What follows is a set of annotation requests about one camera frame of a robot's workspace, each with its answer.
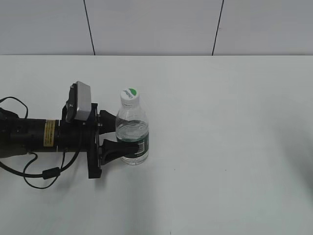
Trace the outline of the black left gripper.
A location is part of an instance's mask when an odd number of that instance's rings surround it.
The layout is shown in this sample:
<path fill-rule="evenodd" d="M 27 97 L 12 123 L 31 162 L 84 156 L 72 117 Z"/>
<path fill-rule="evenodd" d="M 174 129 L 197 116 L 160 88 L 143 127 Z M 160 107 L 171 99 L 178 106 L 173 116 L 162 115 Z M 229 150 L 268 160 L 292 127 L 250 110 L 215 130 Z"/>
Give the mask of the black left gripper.
<path fill-rule="evenodd" d="M 106 165 L 111 161 L 121 157 L 136 158 L 139 151 L 139 144 L 135 142 L 114 142 L 103 140 L 99 147 L 99 134 L 115 132 L 116 116 L 101 110 L 98 114 L 97 124 L 97 106 L 91 104 L 91 113 L 86 121 L 73 120 L 66 122 L 67 109 L 62 109 L 62 119 L 59 124 L 58 151 L 73 152 L 72 159 L 63 167 L 61 172 L 67 170 L 76 161 L 78 154 L 86 152 L 88 164 L 88 177 L 98 179 L 101 177 L 101 165 Z"/>

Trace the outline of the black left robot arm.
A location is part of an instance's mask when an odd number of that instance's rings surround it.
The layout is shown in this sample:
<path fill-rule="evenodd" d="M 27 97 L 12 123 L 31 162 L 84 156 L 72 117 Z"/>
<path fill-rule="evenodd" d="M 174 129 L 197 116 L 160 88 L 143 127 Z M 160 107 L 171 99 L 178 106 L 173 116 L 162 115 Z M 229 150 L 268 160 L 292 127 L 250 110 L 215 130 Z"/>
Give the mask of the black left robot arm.
<path fill-rule="evenodd" d="M 100 135 L 111 133 L 115 128 L 115 116 L 107 111 L 97 111 L 97 104 L 91 105 L 91 113 L 87 120 L 66 122 L 69 114 L 62 109 L 61 120 L 19 118 L 7 110 L 0 115 L 0 156 L 9 158 L 25 154 L 41 152 L 72 152 L 72 159 L 60 167 L 29 174 L 25 170 L 17 171 L 5 164 L 4 170 L 24 177 L 51 179 L 59 177 L 70 168 L 81 152 L 87 154 L 88 174 L 90 179 L 100 178 L 101 166 L 126 155 L 135 154 L 140 145 L 135 142 L 114 142 L 104 140 L 99 143 Z"/>

